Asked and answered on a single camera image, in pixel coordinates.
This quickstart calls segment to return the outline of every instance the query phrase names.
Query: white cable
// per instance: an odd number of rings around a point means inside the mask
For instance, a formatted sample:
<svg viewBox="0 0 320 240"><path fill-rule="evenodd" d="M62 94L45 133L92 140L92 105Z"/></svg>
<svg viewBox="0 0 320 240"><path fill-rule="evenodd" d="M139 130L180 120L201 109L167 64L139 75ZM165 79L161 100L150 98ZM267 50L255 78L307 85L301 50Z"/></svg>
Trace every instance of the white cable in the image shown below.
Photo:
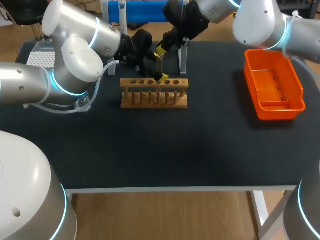
<svg viewBox="0 0 320 240"><path fill-rule="evenodd" d="M284 55L285 58L289 58L289 56L287 55L287 45L288 45L288 42L291 38L291 32L292 32L292 28L293 28L293 25L294 25L294 22L296 19L303 19L303 17L299 16L299 12L297 10L295 10L293 13L292 13L292 18L290 21L287 21L287 29L286 29L286 35L285 36L285 41L283 43L283 46L282 46L282 53Z"/></svg>
<svg viewBox="0 0 320 240"><path fill-rule="evenodd" d="M45 106L42 106L40 104L31 104L32 106L38 108L38 109L41 109L41 110L44 110L44 111L47 111L49 113L53 113L53 114L74 114L74 113L78 113L80 110L84 109L87 107L87 105L90 105L92 104L96 97L97 97L97 94L98 94L98 90L99 90L99 86L100 86L100 82L101 82L101 79L104 75L104 73L106 72L106 70L108 68L110 68L112 65L114 64L119 64L120 61L116 60L116 61L112 61L112 62L109 62L104 68L103 68L103 71L102 71L102 74L101 76L99 77L98 81L96 82L96 85L95 85L95 89L94 89L94 92L93 92L93 95L92 95L92 98L91 100L84 106L80 107L80 108L77 108L77 109L74 109L74 110L67 110L67 111L62 111L62 110L54 110L54 109L50 109L48 107L45 107Z"/></svg>

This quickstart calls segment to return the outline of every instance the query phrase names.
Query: white cylinder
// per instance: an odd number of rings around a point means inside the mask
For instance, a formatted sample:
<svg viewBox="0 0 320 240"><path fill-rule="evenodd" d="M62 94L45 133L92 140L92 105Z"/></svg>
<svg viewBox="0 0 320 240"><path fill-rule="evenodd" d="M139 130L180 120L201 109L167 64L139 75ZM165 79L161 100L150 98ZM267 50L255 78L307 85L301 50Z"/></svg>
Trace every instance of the white cylinder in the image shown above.
<svg viewBox="0 0 320 240"><path fill-rule="evenodd" d="M125 0L119 1L119 19L120 19L120 33L127 34L127 3Z"/></svg>

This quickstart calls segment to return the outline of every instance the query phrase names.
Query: yellow object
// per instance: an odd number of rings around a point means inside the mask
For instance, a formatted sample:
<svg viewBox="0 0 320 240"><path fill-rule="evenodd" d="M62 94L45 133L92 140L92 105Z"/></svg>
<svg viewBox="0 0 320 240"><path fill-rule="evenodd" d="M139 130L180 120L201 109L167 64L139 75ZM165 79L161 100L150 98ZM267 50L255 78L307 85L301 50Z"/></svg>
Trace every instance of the yellow object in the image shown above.
<svg viewBox="0 0 320 240"><path fill-rule="evenodd" d="M161 45L156 48L155 52L160 56L163 56L167 53L167 51L164 50Z"/></svg>
<svg viewBox="0 0 320 240"><path fill-rule="evenodd" d="M168 75L162 73L162 78L160 78L159 82L162 82L162 83L163 83L163 82L164 82L165 80L167 80L168 78L169 78Z"/></svg>
<svg viewBox="0 0 320 240"><path fill-rule="evenodd" d="M156 56L157 59L161 59L161 57L158 54L154 53L154 55Z"/></svg>

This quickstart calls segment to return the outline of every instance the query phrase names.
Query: wooden peg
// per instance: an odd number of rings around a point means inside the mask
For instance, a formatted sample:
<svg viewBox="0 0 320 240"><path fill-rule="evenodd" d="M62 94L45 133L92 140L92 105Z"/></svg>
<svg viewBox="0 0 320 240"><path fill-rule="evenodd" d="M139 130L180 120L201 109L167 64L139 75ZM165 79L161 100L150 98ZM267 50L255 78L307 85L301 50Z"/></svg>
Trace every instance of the wooden peg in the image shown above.
<svg viewBox="0 0 320 240"><path fill-rule="evenodd" d="M168 98L169 98L169 93L168 91L165 91L165 105L168 105Z"/></svg>
<svg viewBox="0 0 320 240"><path fill-rule="evenodd" d="M140 91L140 104L144 103L144 92Z"/></svg>
<svg viewBox="0 0 320 240"><path fill-rule="evenodd" d="M182 98L185 95L185 88L181 88L180 98Z"/></svg>
<svg viewBox="0 0 320 240"><path fill-rule="evenodd" d="M177 91L174 91L173 104L177 103Z"/></svg>
<svg viewBox="0 0 320 240"><path fill-rule="evenodd" d="M160 92L156 92L156 104L160 104Z"/></svg>
<svg viewBox="0 0 320 240"><path fill-rule="evenodd" d="M124 97L125 97L126 101L128 100L128 94L129 94L129 89L128 89L128 87L125 87L124 88Z"/></svg>
<svg viewBox="0 0 320 240"><path fill-rule="evenodd" d="M152 99L152 92L149 91L149 104L151 104L151 99Z"/></svg>
<svg viewBox="0 0 320 240"><path fill-rule="evenodd" d="M132 91L131 94L132 94L132 100L131 100L131 102L132 102L133 105L135 105L135 92Z"/></svg>

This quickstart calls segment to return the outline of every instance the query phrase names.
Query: wooden floor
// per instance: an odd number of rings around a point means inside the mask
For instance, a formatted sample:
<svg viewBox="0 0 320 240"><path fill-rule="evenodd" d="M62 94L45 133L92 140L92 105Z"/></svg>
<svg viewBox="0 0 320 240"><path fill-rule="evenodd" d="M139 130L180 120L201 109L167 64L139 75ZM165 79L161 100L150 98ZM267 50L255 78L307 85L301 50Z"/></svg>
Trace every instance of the wooden floor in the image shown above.
<svg viewBox="0 0 320 240"><path fill-rule="evenodd" d="M197 41L232 41L232 17L197 37ZM154 41L172 29L149 23ZM29 26L0 27L0 61L14 62L21 44L31 39ZM312 68L319 72L315 64ZM282 197L265 192L269 212ZM251 202L246 192L82 194L73 199L77 240L254 240ZM284 240L279 233L277 240Z"/></svg>

